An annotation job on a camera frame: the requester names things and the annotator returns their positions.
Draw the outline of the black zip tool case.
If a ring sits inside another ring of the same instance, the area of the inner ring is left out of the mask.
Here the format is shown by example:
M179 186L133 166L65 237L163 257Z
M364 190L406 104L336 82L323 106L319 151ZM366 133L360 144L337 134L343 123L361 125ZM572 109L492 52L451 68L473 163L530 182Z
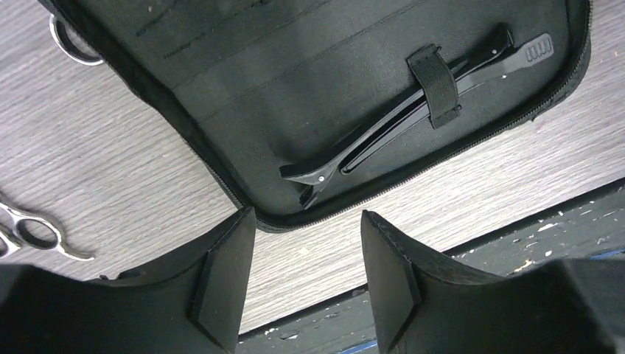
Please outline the black zip tool case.
M266 232L308 226L389 191L535 119L582 81L591 1L45 1L205 163ZM307 209L280 167L328 151L416 88L407 59L429 44L445 63L499 24L515 46L548 33L554 53L459 98L459 115L424 119Z

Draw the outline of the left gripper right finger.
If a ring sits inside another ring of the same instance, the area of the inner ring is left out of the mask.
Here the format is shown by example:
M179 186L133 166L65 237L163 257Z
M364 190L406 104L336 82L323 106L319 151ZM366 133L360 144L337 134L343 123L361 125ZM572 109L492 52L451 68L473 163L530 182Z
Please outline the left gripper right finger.
M360 234L381 353L622 353L623 260L553 260L513 277L465 265L376 212Z

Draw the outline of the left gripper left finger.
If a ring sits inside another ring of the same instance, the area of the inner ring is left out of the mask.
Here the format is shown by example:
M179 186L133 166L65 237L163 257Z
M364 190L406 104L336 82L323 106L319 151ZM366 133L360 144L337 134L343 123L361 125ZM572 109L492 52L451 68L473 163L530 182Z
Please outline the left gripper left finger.
M233 353L255 233L255 211L244 208L113 280L3 265L1 351Z

